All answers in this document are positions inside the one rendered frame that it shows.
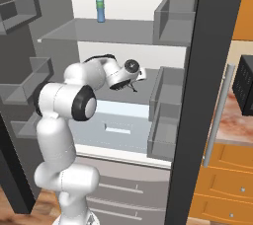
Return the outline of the pale blue crisper drawer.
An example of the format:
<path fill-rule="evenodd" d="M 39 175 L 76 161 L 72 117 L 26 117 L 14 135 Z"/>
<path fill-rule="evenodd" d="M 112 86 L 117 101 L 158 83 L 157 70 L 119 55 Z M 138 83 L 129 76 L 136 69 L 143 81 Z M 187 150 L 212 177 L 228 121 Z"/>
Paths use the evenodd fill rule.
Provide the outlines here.
<path fill-rule="evenodd" d="M 145 154 L 151 127 L 148 114 L 147 105 L 98 100 L 91 119 L 68 123 L 76 144 Z"/>

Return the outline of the orange drawer front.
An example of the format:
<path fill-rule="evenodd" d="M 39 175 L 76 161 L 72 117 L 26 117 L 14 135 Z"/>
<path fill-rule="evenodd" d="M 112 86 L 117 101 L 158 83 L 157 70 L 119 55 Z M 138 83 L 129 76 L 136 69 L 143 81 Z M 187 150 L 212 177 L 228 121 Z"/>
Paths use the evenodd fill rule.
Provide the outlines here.
<path fill-rule="evenodd" d="M 253 204 L 195 194 L 189 215 L 229 225 L 253 225 Z"/>
<path fill-rule="evenodd" d="M 253 173 L 201 167 L 195 193 L 253 203 Z"/>
<path fill-rule="evenodd" d="M 253 173 L 253 147 L 215 143 L 209 166 Z"/>

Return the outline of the grey door bin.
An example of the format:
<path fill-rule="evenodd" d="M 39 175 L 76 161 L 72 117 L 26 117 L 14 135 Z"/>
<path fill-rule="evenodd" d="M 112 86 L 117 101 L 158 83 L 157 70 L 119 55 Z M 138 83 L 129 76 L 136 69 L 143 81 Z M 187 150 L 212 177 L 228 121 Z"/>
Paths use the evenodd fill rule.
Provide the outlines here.
<path fill-rule="evenodd" d="M 17 138 L 37 138 L 36 127 L 41 117 L 35 112 L 27 121 L 12 121 L 11 125 Z"/>
<path fill-rule="evenodd" d="M 184 70 L 161 67 L 149 100 L 152 122 L 147 139 L 147 157 L 172 162 L 180 119 Z"/>
<path fill-rule="evenodd" d="M 153 43 L 170 46 L 191 44 L 195 0 L 162 0 L 154 11 Z"/>
<path fill-rule="evenodd" d="M 39 0 L 11 0 L 0 4 L 0 36 L 27 25 L 42 15 Z"/>
<path fill-rule="evenodd" d="M 32 73 L 21 84 L 0 84 L 0 99 L 4 105 L 26 105 L 35 88 L 53 75 L 49 57 L 31 57 Z"/>

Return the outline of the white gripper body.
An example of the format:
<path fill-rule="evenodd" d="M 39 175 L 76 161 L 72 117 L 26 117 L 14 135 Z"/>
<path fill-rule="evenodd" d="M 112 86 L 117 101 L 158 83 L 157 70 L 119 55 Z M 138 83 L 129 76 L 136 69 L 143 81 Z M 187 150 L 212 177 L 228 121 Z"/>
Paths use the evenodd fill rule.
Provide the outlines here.
<path fill-rule="evenodd" d="M 147 78 L 146 76 L 146 70 L 144 68 L 140 68 L 139 74 L 136 78 L 137 81 L 143 81 Z"/>

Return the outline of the dark grey fridge door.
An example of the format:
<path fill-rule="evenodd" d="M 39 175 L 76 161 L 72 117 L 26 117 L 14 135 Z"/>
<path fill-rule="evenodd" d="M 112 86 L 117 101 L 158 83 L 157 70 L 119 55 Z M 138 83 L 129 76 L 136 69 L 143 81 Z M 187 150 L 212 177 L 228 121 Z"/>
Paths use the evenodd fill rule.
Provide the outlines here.
<path fill-rule="evenodd" d="M 195 1 L 164 225 L 186 225 L 240 1 Z"/>

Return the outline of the black box appliance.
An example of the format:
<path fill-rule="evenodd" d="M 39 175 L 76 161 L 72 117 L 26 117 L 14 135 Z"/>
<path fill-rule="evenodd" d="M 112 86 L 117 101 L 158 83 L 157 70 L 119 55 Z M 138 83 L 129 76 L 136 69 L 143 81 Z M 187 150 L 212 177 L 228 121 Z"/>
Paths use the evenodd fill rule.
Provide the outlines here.
<path fill-rule="evenodd" d="M 243 115 L 253 116 L 253 55 L 242 55 L 232 91 Z"/>

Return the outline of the blue bottle with green label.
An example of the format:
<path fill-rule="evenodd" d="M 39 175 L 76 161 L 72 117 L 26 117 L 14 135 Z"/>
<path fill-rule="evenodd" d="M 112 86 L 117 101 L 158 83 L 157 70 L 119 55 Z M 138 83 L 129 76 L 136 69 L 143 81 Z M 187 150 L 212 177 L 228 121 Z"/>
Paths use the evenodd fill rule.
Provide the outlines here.
<path fill-rule="evenodd" d="M 96 9 L 97 9 L 97 22 L 104 23 L 106 20 L 104 0 L 96 0 Z"/>

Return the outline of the orange wall cupboard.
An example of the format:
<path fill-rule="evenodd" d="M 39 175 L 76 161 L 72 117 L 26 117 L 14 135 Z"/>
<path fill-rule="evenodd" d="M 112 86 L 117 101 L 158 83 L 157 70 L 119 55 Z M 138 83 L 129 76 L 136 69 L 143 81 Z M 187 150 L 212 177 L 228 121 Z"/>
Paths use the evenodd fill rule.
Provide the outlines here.
<path fill-rule="evenodd" d="M 241 0 L 232 39 L 253 41 L 253 0 Z"/>

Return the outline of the grey freezer drawer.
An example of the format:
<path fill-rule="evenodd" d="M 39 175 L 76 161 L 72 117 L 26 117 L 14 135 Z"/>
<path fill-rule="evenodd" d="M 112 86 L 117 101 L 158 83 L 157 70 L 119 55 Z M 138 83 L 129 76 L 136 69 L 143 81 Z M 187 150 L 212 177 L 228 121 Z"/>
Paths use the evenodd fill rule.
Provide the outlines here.
<path fill-rule="evenodd" d="M 87 197 L 101 225 L 164 225 L 170 172 L 106 160 L 77 157 L 100 172 Z"/>

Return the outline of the grey fridge door with bins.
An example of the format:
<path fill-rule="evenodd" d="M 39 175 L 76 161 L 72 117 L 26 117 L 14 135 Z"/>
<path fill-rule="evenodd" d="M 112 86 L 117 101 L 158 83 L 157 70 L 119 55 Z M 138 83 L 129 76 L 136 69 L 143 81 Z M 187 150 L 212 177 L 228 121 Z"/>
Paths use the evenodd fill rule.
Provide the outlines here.
<path fill-rule="evenodd" d="M 0 0 L 0 4 L 11 0 Z M 60 82 L 64 69 L 79 59 L 77 43 L 42 36 L 74 19 L 71 0 L 39 0 L 42 15 L 7 35 L 0 36 L 0 84 L 21 84 L 31 73 L 31 57 L 49 57 Z M 41 189 L 34 172 L 42 162 L 37 139 L 17 138 L 11 122 L 27 121 L 35 113 L 33 96 L 26 105 L 4 105 L 0 99 L 0 188 L 14 212 L 32 212 Z"/>

